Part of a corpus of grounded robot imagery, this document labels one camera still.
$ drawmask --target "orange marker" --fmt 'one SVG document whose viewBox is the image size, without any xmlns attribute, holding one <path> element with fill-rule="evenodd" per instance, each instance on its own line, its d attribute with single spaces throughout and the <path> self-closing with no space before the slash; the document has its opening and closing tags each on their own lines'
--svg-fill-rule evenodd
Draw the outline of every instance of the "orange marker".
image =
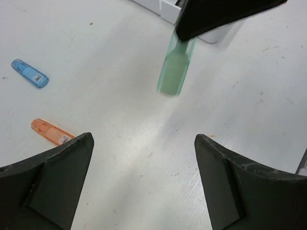
<svg viewBox="0 0 307 230">
<path fill-rule="evenodd" d="M 73 135 L 39 118 L 32 121 L 31 128 L 56 145 L 64 144 L 74 138 Z"/>
</svg>

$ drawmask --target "blue highlighter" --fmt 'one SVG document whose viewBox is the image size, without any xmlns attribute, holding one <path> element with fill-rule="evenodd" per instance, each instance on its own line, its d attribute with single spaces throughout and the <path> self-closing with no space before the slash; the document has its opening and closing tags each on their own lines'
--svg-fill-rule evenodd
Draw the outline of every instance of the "blue highlighter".
<svg viewBox="0 0 307 230">
<path fill-rule="evenodd" d="M 43 88 L 49 82 L 45 74 L 19 59 L 14 60 L 11 66 L 37 88 Z"/>
</svg>

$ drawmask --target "scratch on table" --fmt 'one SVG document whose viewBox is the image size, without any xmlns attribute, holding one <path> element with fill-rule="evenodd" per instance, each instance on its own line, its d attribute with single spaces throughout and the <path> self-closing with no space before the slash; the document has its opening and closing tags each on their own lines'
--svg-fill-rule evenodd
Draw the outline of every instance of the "scratch on table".
<svg viewBox="0 0 307 230">
<path fill-rule="evenodd" d="M 147 157 L 150 158 L 153 155 L 153 152 L 154 151 L 151 151 Z"/>
<path fill-rule="evenodd" d="M 239 82 L 237 81 L 234 85 L 233 85 L 233 87 L 232 88 L 234 88 L 235 86 L 236 86 L 236 84 L 238 84 Z"/>
<path fill-rule="evenodd" d="M 290 102 L 291 104 L 294 103 L 294 101 L 293 101 L 291 98 L 289 98 L 289 97 L 286 97 L 286 100 L 287 100 L 288 102 Z"/>
<path fill-rule="evenodd" d="M 272 47 L 272 48 L 269 47 L 269 48 L 264 49 L 263 52 L 265 52 L 265 51 L 267 51 L 267 50 L 269 50 L 269 49 L 277 49 L 277 48 L 279 48 L 279 46 L 274 46 L 274 47 Z"/>
<path fill-rule="evenodd" d="M 2 2 L 4 2 L 4 3 L 8 4 L 8 5 L 13 6 L 14 8 L 16 8 L 16 9 L 17 9 L 17 10 L 19 10 L 19 11 L 22 11 L 22 12 L 27 12 L 25 9 L 21 9 L 20 7 L 16 6 L 16 5 L 15 5 L 15 4 L 13 4 L 13 3 L 10 3 L 10 2 L 7 2 L 7 1 L 3 1 L 3 0 L 0 0 L 0 1 L 2 1 Z"/>
</svg>

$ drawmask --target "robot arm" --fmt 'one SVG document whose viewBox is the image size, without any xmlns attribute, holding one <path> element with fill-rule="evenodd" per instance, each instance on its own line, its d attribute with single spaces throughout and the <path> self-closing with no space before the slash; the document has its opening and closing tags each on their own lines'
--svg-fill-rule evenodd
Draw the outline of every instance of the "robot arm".
<svg viewBox="0 0 307 230">
<path fill-rule="evenodd" d="M 186 42 L 219 26 L 272 9 L 287 0 L 185 0 L 176 34 Z"/>
</svg>

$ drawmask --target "white object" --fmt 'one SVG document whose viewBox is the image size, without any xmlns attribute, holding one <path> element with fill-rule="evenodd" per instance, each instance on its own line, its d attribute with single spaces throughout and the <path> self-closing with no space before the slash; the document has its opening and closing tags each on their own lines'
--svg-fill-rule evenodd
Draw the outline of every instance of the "white object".
<svg viewBox="0 0 307 230">
<path fill-rule="evenodd" d="M 148 8 L 149 10 L 160 14 L 160 0 L 132 0 L 146 8 Z"/>
<path fill-rule="evenodd" d="M 302 175 L 302 176 L 307 176 L 307 169 L 305 169 L 305 168 L 300 169 L 298 171 L 298 174 Z"/>
<path fill-rule="evenodd" d="M 181 8 L 176 6 L 177 0 L 160 0 L 161 4 L 161 18 L 165 21 L 175 24 Z"/>
<path fill-rule="evenodd" d="M 223 25 L 207 33 L 202 34 L 199 38 L 208 43 L 217 43 L 229 32 L 232 24 Z"/>
</svg>

